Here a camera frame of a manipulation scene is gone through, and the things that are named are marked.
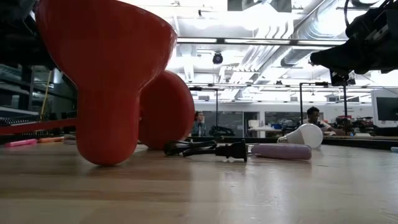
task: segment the red plastic object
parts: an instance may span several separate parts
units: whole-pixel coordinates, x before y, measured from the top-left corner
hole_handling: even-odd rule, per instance
[[[28,144],[36,144],[37,140],[36,139],[28,139],[28,140],[22,140],[22,141],[15,141],[15,142],[9,142],[6,143],[6,147],[16,147],[16,146],[25,146]]]
[[[162,149],[171,140],[184,140],[192,130],[195,106],[188,86],[176,74],[164,71],[141,93],[139,140]]]
[[[137,144],[140,91],[165,69],[177,40],[173,28],[117,0],[40,0],[36,21],[78,88],[80,154],[99,165],[126,160]]]

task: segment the light bulb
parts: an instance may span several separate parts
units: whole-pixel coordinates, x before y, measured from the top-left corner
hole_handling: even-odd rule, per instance
[[[304,144],[312,149],[319,148],[323,140],[321,129],[314,124],[303,124],[292,133],[278,139],[278,143]]]

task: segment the pink object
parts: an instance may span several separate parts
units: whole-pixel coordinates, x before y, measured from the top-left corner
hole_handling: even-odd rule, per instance
[[[28,144],[36,144],[36,143],[37,143],[37,139],[28,139],[28,140],[23,140],[23,141],[6,143],[6,147],[25,146]]]
[[[251,152],[260,157],[273,159],[311,159],[311,147],[302,144],[258,144]]]

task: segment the wooden tabletop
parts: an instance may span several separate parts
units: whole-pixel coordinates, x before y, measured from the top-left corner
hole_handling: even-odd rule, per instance
[[[62,143],[0,149],[1,224],[398,223],[398,154],[322,146],[311,161],[139,148],[115,167]]]
[[[324,136],[330,139],[369,139],[369,140],[395,140],[398,141],[398,136]]]

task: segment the person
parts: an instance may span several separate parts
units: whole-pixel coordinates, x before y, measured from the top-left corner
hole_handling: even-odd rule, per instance
[[[307,110],[307,118],[307,120],[303,121],[304,124],[315,124],[322,130],[323,133],[326,131],[333,131],[336,133],[336,135],[345,135],[343,130],[332,128],[328,123],[319,121],[319,109],[314,106]]]
[[[206,136],[205,117],[202,111],[197,111],[195,113],[195,121],[193,122],[191,136]]]

